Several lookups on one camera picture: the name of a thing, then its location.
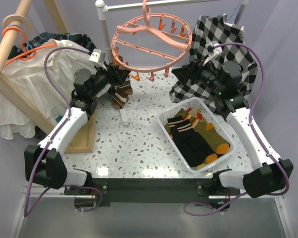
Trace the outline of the black striped sock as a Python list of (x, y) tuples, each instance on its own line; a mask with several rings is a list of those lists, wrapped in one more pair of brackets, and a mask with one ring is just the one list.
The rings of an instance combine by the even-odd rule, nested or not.
[(173, 142), (190, 167), (214, 162), (218, 156), (206, 140), (182, 116), (167, 119)]

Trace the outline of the pink round clip hanger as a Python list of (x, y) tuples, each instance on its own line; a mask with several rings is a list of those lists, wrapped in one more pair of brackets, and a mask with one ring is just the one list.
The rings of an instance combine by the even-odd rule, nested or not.
[(142, 13), (118, 25), (112, 38), (114, 64), (136, 73), (146, 73), (154, 81), (155, 72), (169, 68), (189, 51), (192, 43), (190, 26), (176, 15), (152, 12), (150, 2), (141, 3)]

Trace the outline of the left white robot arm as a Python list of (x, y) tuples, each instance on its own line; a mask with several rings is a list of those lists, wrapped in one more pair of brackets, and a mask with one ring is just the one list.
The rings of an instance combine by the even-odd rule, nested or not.
[(81, 194), (92, 191), (91, 174), (67, 169), (63, 155), (76, 133), (94, 114), (98, 94), (107, 92), (112, 85), (123, 85), (129, 74), (129, 70), (112, 63), (97, 67), (95, 74), (85, 68), (74, 73), (74, 89), (65, 115), (46, 138), (37, 145), (27, 146), (24, 151), (28, 182), (54, 189), (75, 186)]

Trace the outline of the brown striped sock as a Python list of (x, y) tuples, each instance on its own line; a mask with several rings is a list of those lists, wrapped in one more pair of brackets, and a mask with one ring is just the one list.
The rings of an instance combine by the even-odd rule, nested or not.
[(124, 87), (115, 87), (113, 96), (113, 107), (117, 110), (122, 109), (128, 103), (129, 96), (132, 95), (133, 90), (130, 85)]
[(122, 85), (117, 86), (116, 92), (119, 93), (120, 95), (126, 94), (127, 96), (130, 96), (133, 94), (130, 75), (127, 76), (125, 82)]

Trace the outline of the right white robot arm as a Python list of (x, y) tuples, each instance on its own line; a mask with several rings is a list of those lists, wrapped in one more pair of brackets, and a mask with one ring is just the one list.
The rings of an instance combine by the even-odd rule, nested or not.
[(294, 166), (289, 159), (279, 157), (253, 119), (248, 101), (238, 89), (242, 79), (240, 64), (226, 61), (216, 69), (210, 61), (193, 61), (171, 72), (181, 84), (201, 83), (211, 89), (217, 112), (237, 133), (249, 156), (251, 172), (229, 169), (216, 172), (211, 183), (212, 191), (222, 195), (229, 188), (243, 189), (252, 198), (288, 192)]

